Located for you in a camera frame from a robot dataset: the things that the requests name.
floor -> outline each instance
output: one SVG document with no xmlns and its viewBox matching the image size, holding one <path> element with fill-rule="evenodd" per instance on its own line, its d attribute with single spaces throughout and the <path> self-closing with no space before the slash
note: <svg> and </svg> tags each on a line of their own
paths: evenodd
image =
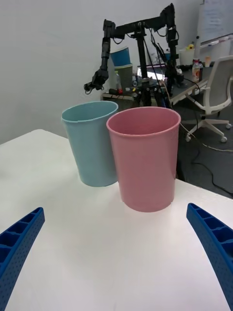
<svg viewBox="0 0 233 311">
<path fill-rule="evenodd" d="M 179 112 L 182 120 L 193 120 L 195 119 L 195 114 L 192 110 L 174 106 L 175 110 Z M 217 119 L 217 115 L 211 116 L 212 119 Z M 229 120 L 233 125 L 233 105 L 225 108 L 221 114 L 220 119 Z M 225 133 L 228 141 L 226 143 L 220 142 L 220 136 L 214 132 L 206 129 L 200 128 L 195 136 L 205 144 L 219 148 L 219 149 L 232 149 L 233 150 L 233 127 L 227 130 L 225 125 L 217 125 L 217 127 Z M 200 155 L 197 158 L 197 162 L 201 162 L 206 165 L 214 174 L 214 182 L 219 186 L 227 189 L 229 192 L 233 193 L 233 153 L 229 152 L 218 152 L 208 149 L 202 145 L 200 146 Z M 198 144 L 194 139 L 190 142 L 186 142 L 184 138 L 184 132 L 180 131 L 179 137 L 179 150 L 178 155 L 182 162 L 182 169 L 185 179 L 188 183 L 195 186 L 202 187 L 204 189 L 219 193 L 226 197 L 232 198 L 230 194 L 227 194 L 221 189 L 218 189 L 212 184 L 211 174 L 206 168 L 201 165 L 191 164 L 192 159 L 198 152 Z"/>
</svg>

office chair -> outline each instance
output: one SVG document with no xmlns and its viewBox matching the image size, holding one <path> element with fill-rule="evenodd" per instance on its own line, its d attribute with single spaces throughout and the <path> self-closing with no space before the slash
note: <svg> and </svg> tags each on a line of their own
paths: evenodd
<svg viewBox="0 0 233 311">
<path fill-rule="evenodd" d="M 204 112 L 201 115 L 201 120 L 184 121 L 184 124 L 196 124 L 189 132 L 194 133 L 200 127 L 207 127 L 213 132 L 221 136 L 221 142 L 226 142 L 227 138 L 214 124 L 225 124 L 227 129 L 231 128 L 229 121 L 207 119 L 207 116 L 219 113 L 222 109 L 231 104 L 230 85 L 233 79 L 233 55 L 221 57 L 213 66 L 210 78 L 206 87 L 202 88 L 204 93 L 199 96 L 199 101 L 189 95 L 186 97 L 192 102 L 192 107 L 187 107 L 192 110 Z M 186 135 L 186 141 L 191 140 L 191 135 Z"/>
</svg>

red object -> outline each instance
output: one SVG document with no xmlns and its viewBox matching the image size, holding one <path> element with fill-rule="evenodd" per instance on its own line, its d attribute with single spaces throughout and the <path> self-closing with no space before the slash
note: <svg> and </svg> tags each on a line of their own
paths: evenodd
<svg viewBox="0 0 233 311">
<path fill-rule="evenodd" d="M 173 201 L 180 122 L 161 107 L 128 109 L 108 120 L 121 198 L 132 209 L 154 212 Z"/>
</svg>

bottle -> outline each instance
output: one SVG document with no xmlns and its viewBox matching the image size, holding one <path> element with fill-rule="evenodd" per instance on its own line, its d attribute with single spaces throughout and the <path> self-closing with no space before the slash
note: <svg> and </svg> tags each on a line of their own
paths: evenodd
<svg viewBox="0 0 233 311">
<path fill-rule="evenodd" d="M 122 94 L 122 87 L 121 87 L 121 83 L 120 83 L 120 76 L 118 75 L 118 71 L 115 71 L 116 74 L 116 89 L 118 90 L 119 94 Z"/>
<path fill-rule="evenodd" d="M 193 82 L 195 83 L 199 82 L 200 67 L 198 59 L 194 60 L 192 73 L 193 73 Z"/>
<path fill-rule="evenodd" d="M 200 67 L 200 72 L 199 72 L 199 82 L 202 80 L 202 74 L 203 74 L 203 64 L 201 61 L 199 61 L 199 67 Z"/>
</svg>

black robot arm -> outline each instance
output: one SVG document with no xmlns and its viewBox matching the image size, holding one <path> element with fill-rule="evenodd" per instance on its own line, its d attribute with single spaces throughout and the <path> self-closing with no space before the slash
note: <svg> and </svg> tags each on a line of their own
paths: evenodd
<svg viewBox="0 0 233 311">
<path fill-rule="evenodd" d="M 158 31 L 165 26 L 167 26 L 167 42 L 171 51 L 171 62 L 175 66 L 177 58 L 175 46 L 178 40 L 175 40 L 174 36 L 176 34 L 176 26 L 175 10 L 172 3 L 161 12 L 159 17 L 140 20 L 118 27 L 116 27 L 113 22 L 105 19 L 103 23 L 102 63 L 100 69 L 95 72 L 92 81 L 84 85 L 86 93 L 90 93 L 94 88 L 96 90 L 102 89 L 104 83 L 108 80 L 108 59 L 110 55 L 111 38 L 124 39 L 126 34 L 136 32 L 140 29 L 153 28 L 154 31 Z"/>
</svg>

